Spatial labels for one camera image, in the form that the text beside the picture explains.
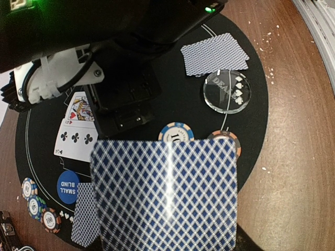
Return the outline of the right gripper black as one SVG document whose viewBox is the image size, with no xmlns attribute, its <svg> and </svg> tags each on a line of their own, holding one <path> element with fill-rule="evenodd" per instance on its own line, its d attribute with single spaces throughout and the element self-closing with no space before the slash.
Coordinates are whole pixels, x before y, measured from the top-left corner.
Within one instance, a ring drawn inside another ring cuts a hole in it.
<svg viewBox="0 0 335 251">
<path fill-rule="evenodd" d="M 150 101 L 161 93 L 152 67 L 156 54 L 118 45 L 92 45 L 93 59 L 104 78 L 84 87 L 100 139 L 148 123 L 154 118 Z"/>
</svg>

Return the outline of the queen of hearts card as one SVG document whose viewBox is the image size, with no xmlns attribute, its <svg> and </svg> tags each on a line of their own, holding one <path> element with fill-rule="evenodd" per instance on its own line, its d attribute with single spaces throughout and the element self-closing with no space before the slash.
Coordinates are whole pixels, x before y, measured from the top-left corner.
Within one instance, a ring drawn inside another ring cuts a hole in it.
<svg viewBox="0 0 335 251">
<path fill-rule="evenodd" d="M 94 121 L 85 92 L 75 92 L 66 110 L 65 118 L 73 121 Z"/>
</svg>

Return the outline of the white blue chip stack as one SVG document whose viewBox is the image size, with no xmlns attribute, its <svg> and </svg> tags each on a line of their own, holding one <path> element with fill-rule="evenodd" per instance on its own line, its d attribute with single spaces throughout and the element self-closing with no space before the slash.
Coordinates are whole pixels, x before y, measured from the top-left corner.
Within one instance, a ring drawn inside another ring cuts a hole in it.
<svg viewBox="0 0 335 251">
<path fill-rule="evenodd" d="M 163 142 L 187 142 L 194 140 L 194 134 L 187 124 L 171 122 L 162 128 L 158 140 Z"/>
</svg>

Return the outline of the six of clubs card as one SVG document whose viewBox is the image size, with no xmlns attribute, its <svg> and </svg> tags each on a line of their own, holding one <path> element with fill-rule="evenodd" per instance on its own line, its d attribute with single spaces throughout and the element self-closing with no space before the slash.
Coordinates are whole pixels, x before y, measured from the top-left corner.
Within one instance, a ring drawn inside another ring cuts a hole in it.
<svg viewBox="0 0 335 251">
<path fill-rule="evenodd" d="M 94 122 L 63 119 L 56 138 L 54 155 L 89 163 L 97 139 Z"/>
</svg>

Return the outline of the orange chip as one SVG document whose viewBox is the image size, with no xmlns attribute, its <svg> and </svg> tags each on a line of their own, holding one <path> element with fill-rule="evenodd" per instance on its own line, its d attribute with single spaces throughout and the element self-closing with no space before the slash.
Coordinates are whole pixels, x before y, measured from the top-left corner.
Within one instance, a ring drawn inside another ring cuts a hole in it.
<svg viewBox="0 0 335 251">
<path fill-rule="evenodd" d="M 230 131 L 217 130 L 209 134 L 207 138 L 211 140 L 225 140 L 232 143 L 235 149 L 236 159 L 239 159 L 241 156 L 241 144 L 238 137 L 234 133 Z"/>
</svg>

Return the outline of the blue small blind button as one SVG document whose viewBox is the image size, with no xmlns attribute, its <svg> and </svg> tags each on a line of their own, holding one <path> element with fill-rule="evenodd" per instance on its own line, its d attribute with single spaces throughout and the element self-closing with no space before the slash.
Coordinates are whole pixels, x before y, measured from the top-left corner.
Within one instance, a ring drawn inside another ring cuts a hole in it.
<svg viewBox="0 0 335 251">
<path fill-rule="evenodd" d="M 79 182 L 78 175 L 71 170 L 66 170 L 59 176 L 57 194 L 63 203 L 73 204 L 76 202 Z"/>
</svg>

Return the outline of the clear dealer button disc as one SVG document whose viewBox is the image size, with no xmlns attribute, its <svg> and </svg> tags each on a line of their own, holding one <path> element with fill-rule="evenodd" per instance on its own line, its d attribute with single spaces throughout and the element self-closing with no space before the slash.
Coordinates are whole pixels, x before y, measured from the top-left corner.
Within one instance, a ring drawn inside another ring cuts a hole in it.
<svg viewBox="0 0 335 251">
<path fill-rule="evenodd" d="M 217 70 L 209 74 L 203 84 L 205 103 L 222 114 L 241 112 L 251 99 L 251 86 L 242 73 Z"/>
</svg>

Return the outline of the playing card deck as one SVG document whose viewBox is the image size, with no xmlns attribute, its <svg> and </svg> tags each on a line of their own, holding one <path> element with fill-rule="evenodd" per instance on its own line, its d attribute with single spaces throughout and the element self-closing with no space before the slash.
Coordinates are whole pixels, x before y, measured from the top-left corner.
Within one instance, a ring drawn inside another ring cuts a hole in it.
<svg viewBox="0 0 335 251">
<path fill-rule="evenodd" d="M 235 248 L 232 143 L 99 140 L 90 168 L 104 250 Z"/>
</svg>

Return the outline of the card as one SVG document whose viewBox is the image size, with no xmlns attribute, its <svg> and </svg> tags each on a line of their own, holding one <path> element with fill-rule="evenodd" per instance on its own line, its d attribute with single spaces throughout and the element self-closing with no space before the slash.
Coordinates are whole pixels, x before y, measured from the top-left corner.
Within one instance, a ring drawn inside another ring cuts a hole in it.
<svg viewBox="0 0 335 251">
<path fill-rule="evenodd" d="M 181 53 L 188 76 L 202 76 L 217 70 L 247 70 L 250 59 L 230 33 L 184 45 Z"/>
<path fill-rule="evenodd" d="M 79 183 L 71 240 L 87 248 L 100 235 L 92 183 Z"/>
</svg>

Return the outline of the blue ten chip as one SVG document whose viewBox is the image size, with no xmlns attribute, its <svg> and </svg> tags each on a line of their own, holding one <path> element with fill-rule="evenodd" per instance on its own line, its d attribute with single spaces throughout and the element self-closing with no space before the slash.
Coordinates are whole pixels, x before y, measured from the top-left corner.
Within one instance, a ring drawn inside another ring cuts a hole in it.
<svg viewBox="0 0 335 251">
<path fill-rule="evenodd" d="M 37 184 L 29 177 L 26 177 L 21 184 L 21 193 L 25 200 L 38 194 Z"/>
</svg>

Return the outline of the green chip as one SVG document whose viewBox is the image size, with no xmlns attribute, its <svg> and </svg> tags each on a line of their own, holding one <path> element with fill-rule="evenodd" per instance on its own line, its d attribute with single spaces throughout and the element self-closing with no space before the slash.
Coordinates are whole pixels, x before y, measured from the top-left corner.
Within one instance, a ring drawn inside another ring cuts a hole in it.
<svg viewBox="0 0 335 251">
<path fill-rule="evenodd" d="M 40 198 L 37 195 L 33 195 L 29 197 L 28 203 L 27 203 L 27 208 L 28 208 L 28 213 L 29 215 L 35 219 L 41 222 L 41 216 L 43 210 L 47 207 L 46 202 Z"/>
</svg>

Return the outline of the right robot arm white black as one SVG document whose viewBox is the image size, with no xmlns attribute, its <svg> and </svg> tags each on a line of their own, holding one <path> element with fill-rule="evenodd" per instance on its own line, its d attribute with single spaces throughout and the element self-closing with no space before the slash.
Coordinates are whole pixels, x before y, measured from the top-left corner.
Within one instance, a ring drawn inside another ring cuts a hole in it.
<svg viewBox="0 0 335 251">
<path fill-rule="evenodd" d="M 1 100 L 26 112 L 84 89 L 102 139 L 153 120 L 152 61 L 220 13 L 225 1 L 1 1 Z"/>
</svg>

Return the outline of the round black poker mat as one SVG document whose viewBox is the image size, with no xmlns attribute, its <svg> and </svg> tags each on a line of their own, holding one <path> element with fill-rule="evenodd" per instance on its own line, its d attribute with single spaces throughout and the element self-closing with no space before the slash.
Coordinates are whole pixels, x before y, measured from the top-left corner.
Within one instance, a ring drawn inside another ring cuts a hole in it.
<svg viewBox="0 0 335 251">
<path fill-rule="evenodd" d="M 249 56 L 248 69 L 243 72 L 251 86 L 251 99 L 247 106 L 234 115 L 223 115 L 206 105 L 203 97 L 203 77 L 185 74 L 181 47 L 222 33 L 231 34 Z M 216 15 L 203 26 L 184 36 L 167 54 L 152 63 L 162 89 L 150 104 L 154 119 L 144 125 L 116 135 L 121 140 L 156 140 L 161 129 L 170 122 L 183 122 L 190 126 L 196 139 L 204 139 L 221 127 L 228 128 L 241 143 L 241 156 L 237 161 L 238 188 L 242 188 L 251 174 L 263 146 L 269 96 L 261 61 L 246 35 L 230 19 Z M 34 180 L 38 194 L 47 205 L 65 212 L 74 205 L 61 202 L 57 195 L 58 177 L 66 169 L 78 172 L 80 180 L 90 181 L 90 168 L 86 162 L 54 155 L 57 133 L 64 118 L 73 91 L 43 102 L 18 116 L 15 159 L 18 177 Z"/>
</svg>

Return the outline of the black poker chip case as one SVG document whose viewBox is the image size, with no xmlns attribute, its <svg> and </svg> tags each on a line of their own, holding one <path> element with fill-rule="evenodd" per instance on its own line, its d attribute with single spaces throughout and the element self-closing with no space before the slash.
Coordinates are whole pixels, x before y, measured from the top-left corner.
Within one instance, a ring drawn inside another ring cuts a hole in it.
<svg viewBox="0 0 335 251">
<path fill-rule="evenodd" d="M 8 211 L 1 211 L 1 250 L 19 250 L 21 242 Z"/>
</svg>

